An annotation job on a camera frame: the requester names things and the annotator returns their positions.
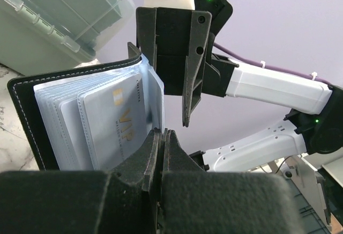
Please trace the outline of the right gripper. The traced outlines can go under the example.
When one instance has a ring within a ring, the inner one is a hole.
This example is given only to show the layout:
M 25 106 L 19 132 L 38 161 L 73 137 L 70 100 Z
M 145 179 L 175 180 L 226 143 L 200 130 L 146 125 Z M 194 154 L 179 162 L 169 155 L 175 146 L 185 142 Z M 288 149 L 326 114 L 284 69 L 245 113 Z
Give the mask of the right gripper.
M 212 53 L 215 32 L 207 11 L 136 9 L 136 39 L 141 52 L 165 84 L 165 94 L 182 96 L 182 122 L 201 93 L 224 97 L 233 73 L 227 58 Z

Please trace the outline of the silver VIP card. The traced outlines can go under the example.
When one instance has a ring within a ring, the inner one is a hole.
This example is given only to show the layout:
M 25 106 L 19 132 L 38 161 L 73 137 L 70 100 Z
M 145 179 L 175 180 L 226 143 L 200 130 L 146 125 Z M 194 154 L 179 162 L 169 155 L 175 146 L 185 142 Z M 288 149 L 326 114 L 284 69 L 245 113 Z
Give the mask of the silver VIP card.
M 113 169 L 144 142 L 146 110 L 138 71 L 81 92 L 77 102 L 94 169 Z

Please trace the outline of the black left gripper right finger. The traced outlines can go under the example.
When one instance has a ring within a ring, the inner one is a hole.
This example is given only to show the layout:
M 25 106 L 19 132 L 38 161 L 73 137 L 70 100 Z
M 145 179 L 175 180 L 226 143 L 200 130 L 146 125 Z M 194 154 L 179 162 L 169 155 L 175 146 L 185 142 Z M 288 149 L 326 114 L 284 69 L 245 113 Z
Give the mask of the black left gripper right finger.
M 164 233 L 304 233 L 289 184 L 265 173 L 209 173 L 165 137 Z

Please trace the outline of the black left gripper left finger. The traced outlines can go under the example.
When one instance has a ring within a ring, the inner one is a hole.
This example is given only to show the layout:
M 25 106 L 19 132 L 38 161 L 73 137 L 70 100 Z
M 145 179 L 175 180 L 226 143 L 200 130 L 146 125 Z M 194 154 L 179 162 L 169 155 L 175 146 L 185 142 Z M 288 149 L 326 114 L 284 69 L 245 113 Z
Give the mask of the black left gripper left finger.
M 156 233 L 162 134 L 110 171 L 1 174 L 1 233 Z

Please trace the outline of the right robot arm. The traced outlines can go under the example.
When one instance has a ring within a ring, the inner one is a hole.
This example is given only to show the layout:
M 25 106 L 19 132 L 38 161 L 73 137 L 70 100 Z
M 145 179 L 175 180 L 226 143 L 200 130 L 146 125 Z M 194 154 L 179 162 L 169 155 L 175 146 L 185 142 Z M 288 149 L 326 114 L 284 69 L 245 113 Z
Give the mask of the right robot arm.
M 182 97 L 182 122 L 202 94 L 247 98 L 288 107 L 277 124 L 256 134 L 191 155 L 207 172 L 244 172 L 283 158 L 275 173 L 291 179 L 305 198 L 307 226 L 316 233 L 332 229 L 323 176 L 303 157 L 330 154 L 342 147 L 342 88 L 318 78 L 218 55 L 215 37 L 233 14 L 227 0 L 144 0 L 136 10 L 136 40 L 165 85 L 164 93 Z

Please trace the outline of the black card holder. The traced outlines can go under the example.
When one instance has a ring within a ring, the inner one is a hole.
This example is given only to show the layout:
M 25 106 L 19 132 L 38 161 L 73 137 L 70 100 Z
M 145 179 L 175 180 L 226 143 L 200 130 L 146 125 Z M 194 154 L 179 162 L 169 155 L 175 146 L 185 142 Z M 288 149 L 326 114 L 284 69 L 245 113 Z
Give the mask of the black card holder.
M 40 170 L 111 170 L 165 126 L 164 84 L 147 57 L 8 82 Z

